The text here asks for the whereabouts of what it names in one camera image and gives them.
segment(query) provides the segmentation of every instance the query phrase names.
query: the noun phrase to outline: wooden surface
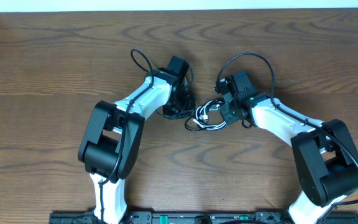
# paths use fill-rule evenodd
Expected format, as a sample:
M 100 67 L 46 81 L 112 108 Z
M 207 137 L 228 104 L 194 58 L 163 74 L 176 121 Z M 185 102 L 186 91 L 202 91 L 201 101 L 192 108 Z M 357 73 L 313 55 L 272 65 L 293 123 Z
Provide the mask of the wooden surface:
M 0 223 L 46 223 L 50 212 L 94 206 L 78 147 L 94 105 L 142 83 L 134 47 L 160 66 L 185 57 L 199 103 L 218 97 L 215 78 L 228 59 L 262 54 L 286 105 L 343 120 L 358 147 L 358 9 L 0 14 Z M 257 58 L 227 74 L 244 69 L 258 89 L 270 88 Z M 296 200 L 292 151 L 275 136 L 240 123 L 191 133 L 183 122 L 147 120 L 127 179 L 129 205 L 248 211 Z

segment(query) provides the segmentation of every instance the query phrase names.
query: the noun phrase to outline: wooden table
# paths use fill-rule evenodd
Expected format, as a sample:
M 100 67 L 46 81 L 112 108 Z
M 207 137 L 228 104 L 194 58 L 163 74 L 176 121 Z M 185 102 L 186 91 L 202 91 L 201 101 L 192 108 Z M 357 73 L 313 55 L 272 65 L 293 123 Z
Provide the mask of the wooden table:
M 198 103 L 219 97 L 214 82 L 228 59 L 262 54 L 286 105 L 343 120 L 358 147 L 358 9 L 0 14 L 0 223 L 47 223 L 50 212 L 94 206 L 78 147 L 94 105 L 142 83 L 134 47 L 159 66 L 186 58 Z M 241 70 L 269 90 L 259 59 L 242 58 L 226 75 Z M 147 120 L 127 179 L 129 205 L 248 211 L 296 200 L 301 189 L 284 142 L 240 123 L 215 133 L 191 133 L 183 123 Z

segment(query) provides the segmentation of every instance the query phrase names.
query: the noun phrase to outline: white background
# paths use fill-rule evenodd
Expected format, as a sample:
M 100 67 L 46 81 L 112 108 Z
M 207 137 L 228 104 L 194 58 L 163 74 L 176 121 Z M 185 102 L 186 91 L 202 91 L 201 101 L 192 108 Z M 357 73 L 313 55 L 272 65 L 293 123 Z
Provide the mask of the white background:
M 0 0 L 0 12 L 358 7 L 358 0 Z

